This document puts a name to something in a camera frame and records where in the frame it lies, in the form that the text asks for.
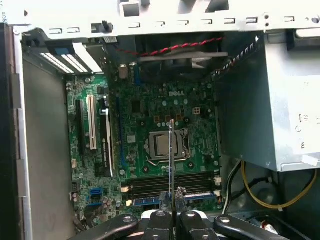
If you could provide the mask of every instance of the blue connector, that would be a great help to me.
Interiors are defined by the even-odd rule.
[[[90,190],[90,195],[102,195],[102,187],[92,188]]]

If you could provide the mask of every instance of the pcie x16 slot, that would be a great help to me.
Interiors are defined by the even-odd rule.
[[[112,159],[112,140],[111,140],[111,124],[110,109],[106,106],[105,100],[100,100],[100,138],[101,138],[101,154],[103,164],[103,175],[107,178],[113,178],[113,159]]]
[[[89,138],[90,149],[97,149],[97,136],[96,136],[96,98],[93,95],[86,97],[86,105],[89,120]]]
[[[79,155],[83,157],[85,155],[86,142],[84,128],[84,103],[82,100],[75,100],[75,119]]]

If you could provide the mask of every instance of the red wire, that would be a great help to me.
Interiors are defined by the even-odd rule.
[[[201,41],[201,42],[183,43],[183,44],[179,44],[179,45],[166,47],[166,48],[163,48],[163,49],[160,49],[160,50],[157,50],[157,51],[145,52],[145,53],[129,51],[129,50],[121,49],[121,48],[117,48],[116,50],[118,52],[123,52],[123,53],[126,53],[126,54],[132,54],[132,55],[136,55],[136,56],[140,56],[140,57],[147,57],[147,56],[155,56],[157,54],[163,54],[164,52],[172,51],[172,50],[179,49],[179,48],[203,46],[205,44],[208,44],[208,43],[211,43],[211,42],[214,42],[214,41],[216,41],[216,42],[221,41],[222,39],[224,39],[224,38],[223,37],[218,37],[218,38],[211,38],[211,39],[208,39],[208,40],[204,40],[204,41]]]

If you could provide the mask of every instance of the mounting screw hole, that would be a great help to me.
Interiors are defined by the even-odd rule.
[[[320,23],[320,18],[314,17],[314,18],[312,18],[312,22],[313,22],[314,24],[318,24],[318,23]]]

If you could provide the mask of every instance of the screw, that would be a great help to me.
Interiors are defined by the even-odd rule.
[[[159,217],[163,217],[165,215],[165,213],[163,211],[157,211],[156,215]]]
[[[130,216],[125,216],[124,219],[123,219],[123,221],[124,221],[125,223],[130,223],[130,222],[133,221],[133,219],[132,219],[132,217],[130,217]]]
[[[195,216],[195,213],[194,213],[193,211],[187,211],[187,212],[186,212],[186,215],[187,215],[188,217],[194,217],[194,216]]]
[[[295,127],[295,130],[296,130],[298,133],[300,133],[302,129],[301,129],[300,126],[296,126],[296,127]]]
[[[230,219],[225,216],[220,217],[220,221],[225,224],[230,223]]]

